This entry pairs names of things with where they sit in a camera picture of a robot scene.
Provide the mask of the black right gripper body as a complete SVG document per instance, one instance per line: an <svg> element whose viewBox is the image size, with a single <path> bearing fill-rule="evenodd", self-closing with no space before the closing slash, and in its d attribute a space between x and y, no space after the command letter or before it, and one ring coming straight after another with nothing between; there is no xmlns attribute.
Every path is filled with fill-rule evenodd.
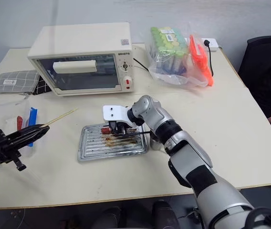
<svg viewBox="0 0 271 229"><path fill-rule="evenodd" d="M115 123L115 135L131 135L129 130L132 127L124 122Z"/></svg>

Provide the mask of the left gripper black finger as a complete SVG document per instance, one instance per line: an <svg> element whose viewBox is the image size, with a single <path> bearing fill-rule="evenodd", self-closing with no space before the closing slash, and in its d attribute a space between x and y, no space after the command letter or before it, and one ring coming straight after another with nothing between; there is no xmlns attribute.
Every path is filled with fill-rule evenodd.
<svg viewBox="0 0 271 229"><path fill-rule="evenodd" d="M46 127L31 125L7 135L11 141L36 141L46 134Z"/></svg>
<svg viewBox="0 0 271 229"><path fill-rule="evenodd" d="M20 149L43 137L49 126L28 126L11 134L11 149Z"/></svg>

